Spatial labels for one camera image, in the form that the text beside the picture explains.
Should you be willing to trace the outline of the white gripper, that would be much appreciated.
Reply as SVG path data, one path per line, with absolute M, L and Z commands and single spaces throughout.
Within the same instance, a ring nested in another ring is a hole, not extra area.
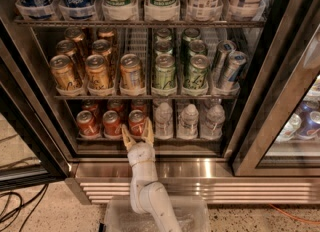
M 123 143 L 129 150 L 127 157 L 131 166 L 142 162 L 155 161 L 155 150 L 152 146 L 154 144 L 154 133 L 149 117 L 145 119 L 144 130 L 141 135 L 144 142 L 136 143 L 125 124 L 121 125 L 121 130 Z

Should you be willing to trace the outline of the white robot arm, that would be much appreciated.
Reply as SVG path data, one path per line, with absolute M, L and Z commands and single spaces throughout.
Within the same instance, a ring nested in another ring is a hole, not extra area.
M 132 169 L 130 203 L 133 211 L 151 214 L 160 232 L 182 232 L 167 190 L 158 180 L 151 120 L 145 119 L 140 142 L 135 141 L 126 125 L 122 125 L 122 138 Z

